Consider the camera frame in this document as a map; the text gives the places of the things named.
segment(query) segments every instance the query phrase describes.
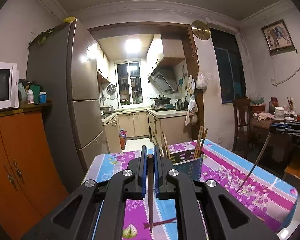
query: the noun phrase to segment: brass gong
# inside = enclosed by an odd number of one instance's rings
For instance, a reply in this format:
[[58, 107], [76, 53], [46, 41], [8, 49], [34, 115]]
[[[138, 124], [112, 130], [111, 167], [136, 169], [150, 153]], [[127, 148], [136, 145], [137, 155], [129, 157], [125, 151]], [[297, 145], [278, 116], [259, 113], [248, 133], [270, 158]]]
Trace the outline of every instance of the brass gong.
[[200, 40], [208, 40], [211, 36], [211, 31], [208, 25], [202, 21], [196, 20], [191, 24], [193, 34]]

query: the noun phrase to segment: refrigerator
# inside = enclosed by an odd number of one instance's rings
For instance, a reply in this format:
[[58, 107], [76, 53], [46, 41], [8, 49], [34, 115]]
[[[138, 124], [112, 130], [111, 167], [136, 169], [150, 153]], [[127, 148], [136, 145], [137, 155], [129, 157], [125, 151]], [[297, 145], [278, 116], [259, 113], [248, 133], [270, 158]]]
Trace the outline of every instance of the refrigerator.
[[68, 192], [81, 184], [94, 157], [107, 153], [97, 62], [89, 54], [94, 44], [75, 20], [41, 33], [29, 45], [26, 79], [42, 85], [52, 99], [42, 116], [52, 158]]

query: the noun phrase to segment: pen holder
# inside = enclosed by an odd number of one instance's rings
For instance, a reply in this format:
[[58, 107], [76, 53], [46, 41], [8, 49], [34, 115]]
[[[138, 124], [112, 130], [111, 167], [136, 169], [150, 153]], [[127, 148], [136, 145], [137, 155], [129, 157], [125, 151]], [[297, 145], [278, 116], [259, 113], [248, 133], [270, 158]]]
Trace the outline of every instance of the pen holder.
[[188, 174], [192, 180], [200, 181], [203, 156], [194, 159], [193, 155], [194, 149], [170, 153], [173, 166], [177, 170]]

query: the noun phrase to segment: ceiling light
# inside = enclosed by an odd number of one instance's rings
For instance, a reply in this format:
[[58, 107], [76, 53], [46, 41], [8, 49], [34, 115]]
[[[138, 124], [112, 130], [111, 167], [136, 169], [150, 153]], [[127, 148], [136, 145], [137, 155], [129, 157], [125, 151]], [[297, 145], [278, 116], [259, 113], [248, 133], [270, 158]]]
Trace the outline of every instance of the ceiling light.
[[127, 53], [139, 52], [141, 49], [141, 40], [140, 39], [127, 40], [125, 48]]
[[129, 71], [134, 71], [137, 70], [138, 66], [137, 65], [129, 65]]

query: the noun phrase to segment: vase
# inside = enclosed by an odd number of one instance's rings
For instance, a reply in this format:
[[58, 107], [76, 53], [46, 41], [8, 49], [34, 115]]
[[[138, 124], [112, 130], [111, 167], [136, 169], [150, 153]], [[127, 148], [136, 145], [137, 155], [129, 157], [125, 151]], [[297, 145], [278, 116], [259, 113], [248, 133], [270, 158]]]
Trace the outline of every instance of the vase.
[[269, 102], [269, 113], [274, 114], [275, 108], [279, 106], [277, 98], [271, 98]]

